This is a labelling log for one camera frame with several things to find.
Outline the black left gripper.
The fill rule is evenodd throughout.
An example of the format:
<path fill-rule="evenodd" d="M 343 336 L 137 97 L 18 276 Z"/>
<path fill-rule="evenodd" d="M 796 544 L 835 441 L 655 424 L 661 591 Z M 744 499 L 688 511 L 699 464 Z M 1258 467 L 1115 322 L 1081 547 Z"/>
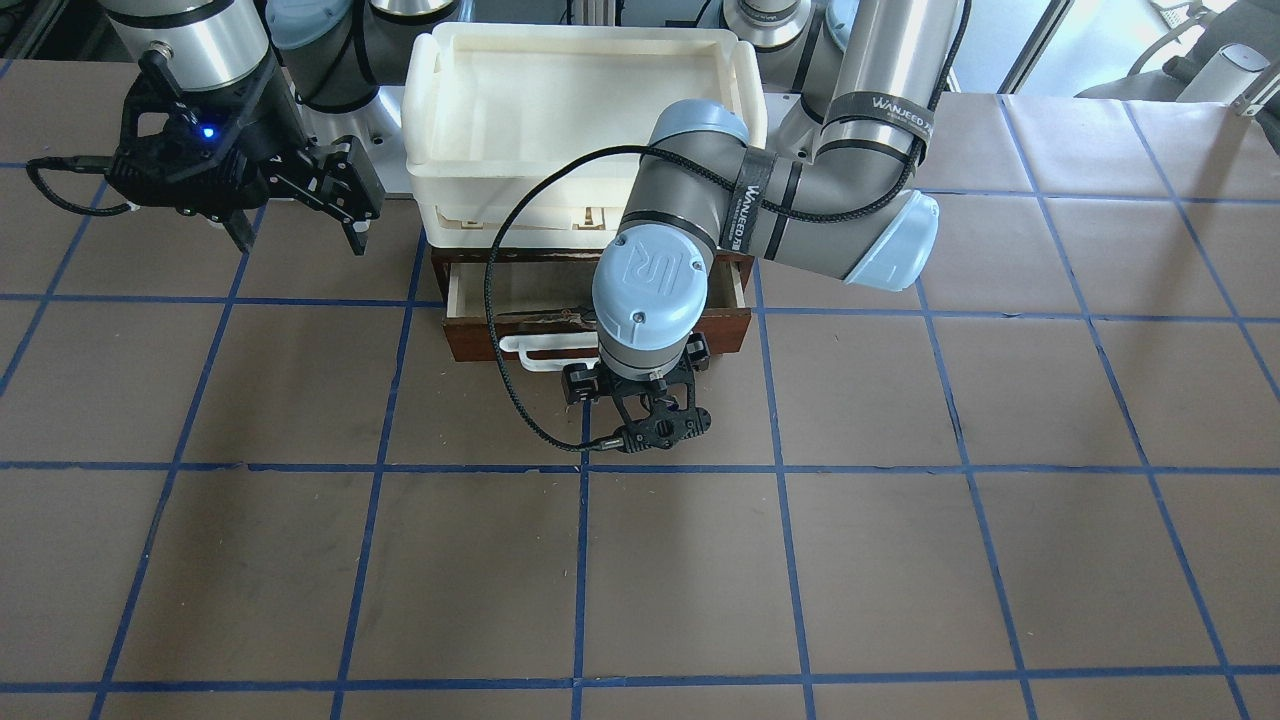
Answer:
<path fill-rule="evenodd" d="M 696 402 L 696 372 L 708 369 L 710 348 L 704 334 L 691 334 L 673 357 L 657 368 L 631 366 L 614 357 L 608 347 L 598 347 L 598 359 L 589 364 L 570 363 L 562 368 L 562 389 L 567 404 L 594 401 L 603 396 L 617 400 L 644 397 L 648 402 L 659 398 L 675 406 L 671 388 L 686 388 L 686 404 Z"/>

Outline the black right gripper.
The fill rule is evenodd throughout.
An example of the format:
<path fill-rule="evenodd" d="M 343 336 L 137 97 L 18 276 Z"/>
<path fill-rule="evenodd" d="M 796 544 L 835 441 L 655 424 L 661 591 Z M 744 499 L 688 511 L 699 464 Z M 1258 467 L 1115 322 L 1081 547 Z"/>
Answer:
<path fill-rule="evenodd" d="M 216 146 L 227 146 L 215 195 L 232 206 L 298 199 L 340 224 L 353 255 L 364 256 L 369 231 L 381 217 L 387 191 L 361 138 L 316 145 L 305 133 L 288 79 L 275 60 L 215 90 Z M 218 214 L 237 250 L 251 254 L 262 208 Z"/>

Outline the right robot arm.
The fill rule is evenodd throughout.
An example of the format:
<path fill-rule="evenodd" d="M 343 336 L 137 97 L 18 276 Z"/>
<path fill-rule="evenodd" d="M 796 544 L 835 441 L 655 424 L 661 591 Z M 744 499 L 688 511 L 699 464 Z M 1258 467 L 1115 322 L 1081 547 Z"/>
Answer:
<path fill-rule="evenodd" d="M 108 183 L 142 208 L 221 225 L 248 252 L 248 211 L 289 199 L 335 220 L 356 255 L 403 147 L 390 90 L 413 42 L 471 1 L 105 1 L 140 68 Z"/>

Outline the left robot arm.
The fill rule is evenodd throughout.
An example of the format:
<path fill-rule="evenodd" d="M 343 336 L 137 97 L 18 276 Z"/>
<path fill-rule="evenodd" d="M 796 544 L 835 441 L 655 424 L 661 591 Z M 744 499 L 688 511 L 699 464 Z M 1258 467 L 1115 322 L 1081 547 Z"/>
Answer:
<path fill-rule="evenodd" d="M 567 401 L 681 382 L 719 255 L 913 284 L 940 232 L 940 206 L 914 178 L 970 14 L 969 1 L 859 3 L 805 152 L 751 147 L 718 102 L 664 109 L 632 147 L 637 174 L 591 284 L 599 359 L 563 370 Z"/>

